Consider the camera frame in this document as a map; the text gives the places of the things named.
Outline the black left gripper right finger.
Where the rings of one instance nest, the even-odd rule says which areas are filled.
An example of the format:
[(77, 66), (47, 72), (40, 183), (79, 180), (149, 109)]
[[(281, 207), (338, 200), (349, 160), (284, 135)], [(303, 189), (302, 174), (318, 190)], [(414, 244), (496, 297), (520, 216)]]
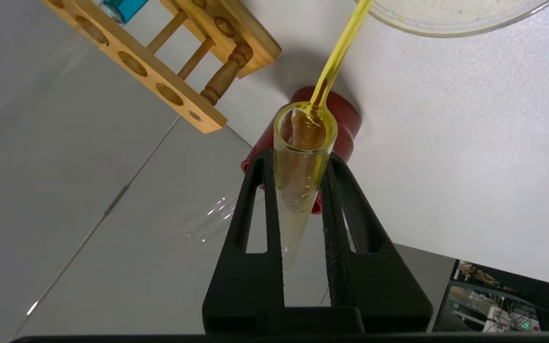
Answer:
[(432, 303), (337, 154), (322, 180), (322, 208), (331, 305), (358, 310), (367, 333), (425, 332)]

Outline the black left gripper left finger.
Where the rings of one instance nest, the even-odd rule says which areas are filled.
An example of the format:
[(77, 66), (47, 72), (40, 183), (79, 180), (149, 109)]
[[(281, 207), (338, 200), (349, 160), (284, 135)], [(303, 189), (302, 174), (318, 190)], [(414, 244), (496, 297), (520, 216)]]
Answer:
[[(250, 162), (236, 209), (202, 305), (207, 334), (364, 334), (343, 252), (349, 244), (331, 170), (323, 180), (323, 235), (331, 307), (284, 304), (283, 250), (274, 181), (273, 151)], [(266, 251), (247, 252), (254, 200), (265, 192)]]

